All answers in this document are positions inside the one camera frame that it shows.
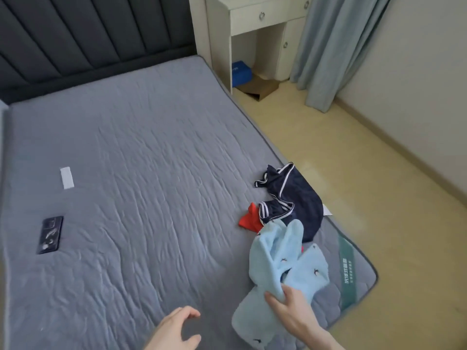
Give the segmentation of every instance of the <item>white desk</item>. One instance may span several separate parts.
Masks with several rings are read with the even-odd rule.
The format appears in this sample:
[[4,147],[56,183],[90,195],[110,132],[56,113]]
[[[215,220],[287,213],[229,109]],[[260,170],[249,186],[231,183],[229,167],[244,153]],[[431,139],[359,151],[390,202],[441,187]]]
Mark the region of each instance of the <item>white desk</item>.
[[213,70],[232,91],[232,36],[258,30],[254,69],[289,78],[312,0],[206,0]]

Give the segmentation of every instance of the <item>green mattress label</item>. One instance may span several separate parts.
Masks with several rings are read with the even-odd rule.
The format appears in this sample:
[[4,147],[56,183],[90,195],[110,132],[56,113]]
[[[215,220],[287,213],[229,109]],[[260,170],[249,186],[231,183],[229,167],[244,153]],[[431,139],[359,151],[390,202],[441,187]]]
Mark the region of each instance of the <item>green mattress label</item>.
[[357,290],[355,289],[355,270],[352,245],[339,235],[339,255],[341,258],[341,310],[345,310],[357,302]]

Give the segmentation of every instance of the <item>gray mattress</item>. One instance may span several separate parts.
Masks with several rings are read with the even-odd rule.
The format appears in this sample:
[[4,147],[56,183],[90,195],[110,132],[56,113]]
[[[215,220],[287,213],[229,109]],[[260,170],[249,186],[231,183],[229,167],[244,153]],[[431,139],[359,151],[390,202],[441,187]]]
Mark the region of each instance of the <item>gray mattress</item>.
[[[284,162],[202,58],[16,103],[5,124],[6,349],[141,349],[187,304],[202,313],[184,328],[202,335],[200,349],[249,348],[231,317],[253,286],[254,233],[237,223],[269,199],[254,180]],[[64,190],[66,166],[75,187]],[[42,220],[58,215],[59,250],[37,255]],[[352,304],[377,275],[332,217],[315,241],[330,267],[313,301],[327,327],[349,306],[342,243],[354,257]],[[283,338],[268,349],[297,346]]]

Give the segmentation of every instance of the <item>blue towel with bird print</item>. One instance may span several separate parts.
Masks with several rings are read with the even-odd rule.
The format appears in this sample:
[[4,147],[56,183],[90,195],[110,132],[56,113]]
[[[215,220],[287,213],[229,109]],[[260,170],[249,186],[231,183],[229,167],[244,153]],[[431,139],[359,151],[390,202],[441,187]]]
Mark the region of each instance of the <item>blue towel with bird print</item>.
[[314,294],[329,283],[323,253],[316,244],[302,253],[302,238],[299,220],[287,226],[281,220],[271,220],[251,245],[249,275],[256,286],[237,307],[232,326],[255,349],[263,350],[275,335],[287,334],[266,303],[265,291],[284,302],[282,282],[302,291],[311,303]]

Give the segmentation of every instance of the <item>upholstered headboard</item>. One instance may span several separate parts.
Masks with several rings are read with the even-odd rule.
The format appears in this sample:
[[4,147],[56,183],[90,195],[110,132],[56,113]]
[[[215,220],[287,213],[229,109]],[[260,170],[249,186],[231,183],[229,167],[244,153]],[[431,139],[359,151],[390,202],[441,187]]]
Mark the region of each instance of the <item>upholstered headboard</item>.
[[196,54],[188,0],[0,0],[0,99]]

